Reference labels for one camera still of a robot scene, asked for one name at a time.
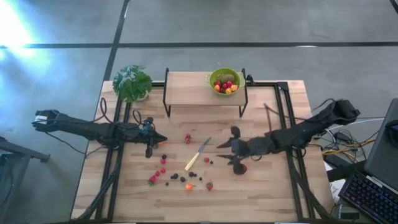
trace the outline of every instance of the green plant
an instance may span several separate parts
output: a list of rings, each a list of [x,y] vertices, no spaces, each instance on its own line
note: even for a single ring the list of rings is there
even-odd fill
[[[125,102],[132,103],[152,90],[152,79],[143,72],[144,69],[143,66],[128,65],[116,74],[113,90]]]

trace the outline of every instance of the white pot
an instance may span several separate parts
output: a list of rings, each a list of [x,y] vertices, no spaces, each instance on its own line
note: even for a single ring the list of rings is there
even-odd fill
[[[142,98],[137,98],[136,101],[142,101],[142,100],[146,99],[148,97],[148,95],[149,95],[149,93],[148,93],[148,90],[147,90],[146,93],[145,93],[145,96],[142,97]]]

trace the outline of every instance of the black floor stripe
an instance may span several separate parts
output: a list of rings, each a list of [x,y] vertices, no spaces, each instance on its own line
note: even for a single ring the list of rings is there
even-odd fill
[[[127,14],[127,9],[129,6],[130,0],[124,0],[123,2],[123,7],[122,11],[120,13],[120,18],[119,18],[119,23],[118,23],[118,28],[116,29],[116,33],[114,35],[113,39],[113,46],[111,49],[111,53],[109,55],[108,63],[106,64],[106,69],[105,69],[105,74],[104,74],[104,81],[109,81],[111,78],[111,72],[113,68],[113,63],[114,59],[116,57],[116,52],[118,51],[118,44],[120,41],[120,36],[122,36],[122,30],[123,30],[123,25],[124,21],[126,20],[126,14]]]
[[[396,13],[398,13],[398,4],[396,0],[390,0],[392,7],[396,10]]]
[[[120,49],[162,48],[220,48],[220,47],[398,47],[398,42],[203,42],[203,43],[121,43],[121,44],[26,44],[28,49],[93,49],[112,48],[111,56]]]
[[[203,47],[398,47],[398,42],[204,42],[204,43],[125,43],[119,48],[203,48]]]

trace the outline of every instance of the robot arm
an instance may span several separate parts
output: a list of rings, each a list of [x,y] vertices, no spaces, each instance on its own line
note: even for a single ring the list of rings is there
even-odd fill
[[[338,100],[330,103],[317,115],[306,119],[288,129],[278,129],[265,133],[264,136],[255,137],[250,140],[240,140],[240,130],[232,127],[234,136],[218,148],[232,147],[232,155],[218,155],[230,160],[234,164],[234,172],[243,174],[240,161],[249,156],[262,156],[268,153],[279,153],[291,147],[304,148],[311,141],[312,136],[322,133],[333,124],[347,125],[356,120],[360,112],[353,107],[348,100]]]
[[[97,140],[100,144],[116,147],[118,141],[147,144],[146,157],[152,156],[152,147],[167,137],[159,134],[153,127],[153,118],[148,117],[142,124],[132,123],[94,123],[82,119],[72,118],[57,110],[43,110],[36,112],[36,119],[32,123],[36,131],[45,133],[65,131],[83,136],[88,140]]]

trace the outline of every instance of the wooden knife handle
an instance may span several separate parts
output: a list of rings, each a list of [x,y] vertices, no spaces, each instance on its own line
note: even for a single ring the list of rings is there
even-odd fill
[[[191,166],[193,165],[193,163],[196,161],[196,159],[198,159],[200,153],[198,152],[192,159],[191,161],[189,161],[189,163],[187,164],[187,166],[185,167],[185,171],[188,171],[189,169],[191,169]]]

